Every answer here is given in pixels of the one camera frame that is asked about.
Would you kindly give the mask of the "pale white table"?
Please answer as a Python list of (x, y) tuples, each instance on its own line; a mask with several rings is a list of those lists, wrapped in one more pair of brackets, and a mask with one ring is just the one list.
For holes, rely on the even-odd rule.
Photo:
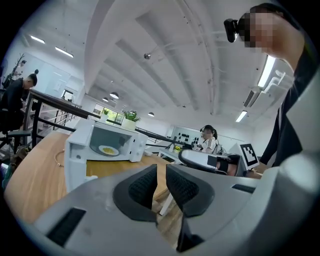
[(177, 152), (170, 151), (169, 149), (160, 149), (158, 152), (158, 156), (160, 158), (165, 158), (167, 159), (168, 162), (171, 164), (177, 164), (177, 165), (182, 165), (183, 163), (179, 160), (179, 154)]

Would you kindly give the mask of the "white plate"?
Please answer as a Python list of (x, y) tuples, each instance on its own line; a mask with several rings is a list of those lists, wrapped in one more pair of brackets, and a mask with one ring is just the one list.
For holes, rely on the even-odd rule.
[[(116, 151), (116, 154), (115, 154), (115, 155), (111, 155), (111, 154), (106, 154), (106, 153), (104, 153), (104, 152), (102, 151), (102, 148), (105, 148), (105, 147), (107, 147), (107, 148), (113, 148), (113, 149)], [(104, 154), (104, 155), (106, 155), (106, 156), (109, 156), (109, 157), (115, 157), (115, 156), (118, 156), (118, 155), (120, 154), (119, 150), (116, 149), (116, 148), (114, 148), (114, 147), (112, 147), (112, 146), (100, 145), (100, 146), (98, 147), (98, 149), (99, 149), (99, 151), (100, 151), (102, 154)]]

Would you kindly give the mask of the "white microwave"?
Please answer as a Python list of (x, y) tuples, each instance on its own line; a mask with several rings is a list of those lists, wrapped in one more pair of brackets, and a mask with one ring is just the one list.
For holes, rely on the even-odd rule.
[[(69, 193), (83, 183), (96, 179), (87, 175), (87, 161), (139, 162), (145, 151), (148, 136), (140, 132), (109, 125), (91, 119), (80, 119), (64, 148), (64, 176)], [(118, 156), (107, 156), (99, 146), (111, 146)]]

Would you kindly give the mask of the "black metal railing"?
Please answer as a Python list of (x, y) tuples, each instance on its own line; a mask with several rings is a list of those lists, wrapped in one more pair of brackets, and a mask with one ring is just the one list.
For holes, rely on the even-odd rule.
[(80, 117), (83, 119), (87, 119), (89, 116), (98, 118), (99, 116), (93, 113), (90, 113), (86, 110), (83, 110), (81, 108), (76, 107), (74, 103), (71, 103), (67, 100), (62, 100), (56, 97), (53, 97), (51, 95), (39, 92), (35, 89), (31, 89), (29, 91), (29, 98), (27, 102), (27, 107), (25, 111), (25, 116), (24, 116), (24, 125), (23, 129), (27, 129), (27, 119), (28, 119), (28, 114), (32, 108), (32, 102), (36, 100), (37, 104), (35, 107), (35, 113), (34, 113), (34, 118), (33, 118), (33, 125), (32, 125), (32, 131), (31, 131), (31, 136), (32, 136), (32, 147), (34, 148), (37, 145), (37, 138), (43, 139), (44, 137), (42, 135), (38, 134), (38, 122), (42, 122), (44, 124), (49, 124), (53, 127), (63, 129), (66, 131), (70, 132), (75, 132), (76, 130), (74, 128), (66, 127), (63, 125), (60, 125), (58, 123), (51, 122), (47, 119), (43, 119), (40, 117), (40, 110), (43, 104), (46, 104), (48, 106), (51, 106), (53, 108), (56, 108), (58, 110), (66, 112), (67, 115), (71, 114), (76, 117)]

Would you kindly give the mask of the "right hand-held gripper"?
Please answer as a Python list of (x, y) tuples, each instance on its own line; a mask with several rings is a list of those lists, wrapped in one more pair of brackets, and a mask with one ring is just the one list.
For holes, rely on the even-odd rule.
[(207, 147), (207, 153), (183, 149), (179, 160), (187, 167), (228, 176), (245, 177), (253, 167), (259, 165), (259, 159), (250, 143), (235, 143), (230, 152), (223, 150), (220, 144)]

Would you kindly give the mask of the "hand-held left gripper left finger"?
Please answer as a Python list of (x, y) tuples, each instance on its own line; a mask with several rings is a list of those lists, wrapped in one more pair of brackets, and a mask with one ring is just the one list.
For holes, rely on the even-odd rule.
[(155, 164), (93, 179), (55, 202), (30, 240), (48, 256), (177, 256), (157, 228)]

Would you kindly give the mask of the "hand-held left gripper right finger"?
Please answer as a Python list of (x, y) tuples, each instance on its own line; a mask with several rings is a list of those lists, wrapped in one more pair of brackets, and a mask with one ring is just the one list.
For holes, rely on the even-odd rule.
[(166, 167), (166, 185), (182, 211), (177, 248), (166, 256), (259, 256), (253, 207), (260, 180)]

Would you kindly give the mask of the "person's black shirt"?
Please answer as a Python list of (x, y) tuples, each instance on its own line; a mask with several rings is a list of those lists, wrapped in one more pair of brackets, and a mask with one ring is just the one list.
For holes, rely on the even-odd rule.
[(273, 131), (260, 162), (267, 167), (278, 167), (284, 160), (302, 151), (298, 136), (287, 118), (287, 112), (303, 94), (320, 65), (319, 57), (306, 47), (294, 71), (294, 81), (277, 111)]

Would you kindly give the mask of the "group of black wall items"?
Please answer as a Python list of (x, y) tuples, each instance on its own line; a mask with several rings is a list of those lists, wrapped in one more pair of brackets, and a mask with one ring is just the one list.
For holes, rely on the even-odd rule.
[(199, 132), (178, 130), (171, 136), (171, 139), (175, 141), (175, 146), (180, 148), (186, 146), (195, 149), (200, 142), (200, 136), (201, 134)]

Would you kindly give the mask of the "ceiling air conditioner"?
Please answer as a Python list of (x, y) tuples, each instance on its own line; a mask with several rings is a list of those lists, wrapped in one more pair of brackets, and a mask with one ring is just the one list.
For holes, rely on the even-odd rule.
[(262, 91), (263, 89), (259, 86), (253, 87), (244, 101), (243, 106), (245, 108), (251, 108)]

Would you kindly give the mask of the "flowering plant in cream pot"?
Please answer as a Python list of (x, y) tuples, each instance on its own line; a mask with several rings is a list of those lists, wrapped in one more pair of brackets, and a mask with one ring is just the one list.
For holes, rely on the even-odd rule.
[(136, 123), (141, 119), (140, 117), (138, 117), (137, 112), (134, 110), (124, 111), (123, 116), (124, 118), (121, 126), (124, 129), (134, 131), (136, 129)]

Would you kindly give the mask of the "wooden table with white legs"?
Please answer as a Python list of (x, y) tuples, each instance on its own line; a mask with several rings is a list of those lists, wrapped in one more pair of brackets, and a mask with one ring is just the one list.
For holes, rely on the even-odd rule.
[[(64, 149), (68, 137), (61, 132), (51, 132), (30, 151), (10, 178), (4, 198), (19, 220), (32, 224), (66, 195), (64, 168), (56, 164), (56, 160), (63, 161), (64, 156), (56, 156), (56, 153)], [(87, 174), (101, 178), (151, 164), (157, 165), (157, 188), (153, 198), (164, 199), (169, 194), (166, 185), (168, 161), (155, 154), (143, 156), (140, 162), (90, 161)]]

